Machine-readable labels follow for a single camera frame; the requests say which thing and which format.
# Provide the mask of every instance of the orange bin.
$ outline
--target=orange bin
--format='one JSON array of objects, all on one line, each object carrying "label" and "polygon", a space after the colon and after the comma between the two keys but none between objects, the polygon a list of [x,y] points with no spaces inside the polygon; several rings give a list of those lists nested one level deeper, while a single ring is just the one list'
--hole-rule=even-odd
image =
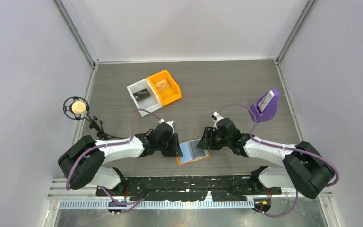
[{"label": "orange bin", "polygon": [[[169,87],[158,91],[155,83],[158,83],[166,79],[169,83]],[[174,81],[168,70],[163,70],[157,74],[148,77],[149,83],[152,85],[154,91],[158,94],[159,100],[162,106],[166,106],[171,102],[181,99],[182,92],[180,91],[179,85]]]}]

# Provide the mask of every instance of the purple stand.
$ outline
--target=purple stand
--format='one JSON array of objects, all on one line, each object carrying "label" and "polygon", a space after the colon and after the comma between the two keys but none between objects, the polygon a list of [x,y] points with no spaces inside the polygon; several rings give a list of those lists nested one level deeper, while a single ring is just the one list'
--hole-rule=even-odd
[{"label": "purple stand", "polygon": [[[252,110],[257,117],[257,123],[268,121],[272,119],[276,114],[277,103],[279,102],[279,91],[276,88],[271,89],[271,91],[275,96],[270,100],[267,107],[265,107],[262,113],[259,112],[258,105],[261,100],[268,94],[268,92],[264,94],[264,96],[262,96],[257,102],[250,106],[250,110]],[[250,116],[251,119],[254,121],[254,117],[252,116],[251,112]]]}]

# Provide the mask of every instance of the gray wooden table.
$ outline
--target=gray wooden table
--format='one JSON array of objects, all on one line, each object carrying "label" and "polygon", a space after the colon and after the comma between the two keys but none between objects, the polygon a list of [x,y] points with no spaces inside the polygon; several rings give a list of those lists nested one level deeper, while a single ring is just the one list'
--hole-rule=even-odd
[{"label": "gray wooden table", "polygon": [[[272,60],[193,61],[161,63],[122,63],[99,65],[91,99],[91,115],[104,122],[105,132],[119,136],[131,135],[130,112],[136,108],[126,86],[167,69],[179,84],[183,98],[155,111],[166,121],[175,120],[179,142],[199,139],[205,126],[213,126],[211,114],[229,103],[251,105],[271,88],[280,92],[274,119],[259,124],[254,132],[262,139],[285,144],[299,142],[277,69]],[[248,112],[241,107],[222,111],[241,132],[253,125]],[[158,124],[152,116],[135,114],[136,132],[146,132]],[[83,135],[95,136],[85,124]],[[119,168],[125,176],[186,176],[249,174],[260,166],[274,166],[267,161],[245,158],[229,149],[211,151],[211,157],[178,166],[174,157],[160,152],[142,157],[116,160],[107,167]]]}]

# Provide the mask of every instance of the yellow disc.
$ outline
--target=yellow disc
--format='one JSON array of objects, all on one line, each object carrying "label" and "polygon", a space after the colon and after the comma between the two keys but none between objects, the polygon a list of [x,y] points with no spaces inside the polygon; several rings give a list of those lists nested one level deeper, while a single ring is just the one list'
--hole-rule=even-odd
[{"label": "yellow disc", "polygon": [[82,114],[86,110],[86,104],[81,101],[74,102],[71,109],[75,114]]}]

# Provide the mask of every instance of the white wall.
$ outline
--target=white wall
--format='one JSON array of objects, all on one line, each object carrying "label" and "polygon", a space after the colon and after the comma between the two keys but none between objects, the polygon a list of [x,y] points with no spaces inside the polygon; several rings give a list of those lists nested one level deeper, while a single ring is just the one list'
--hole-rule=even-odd
[{"label": "white wall", "polygon": [[64,1],[100,61],[157,61],[276,58],[307,0]]},{"label": "white wall", "polygon": [[342,226],[363,226],[363,0],[318,1],[282,67],[305,137],[341,173]]},{"label": "white wall", "polygon": [[0,1],[0,227],[37,227],[90,68],[51,0]]}]

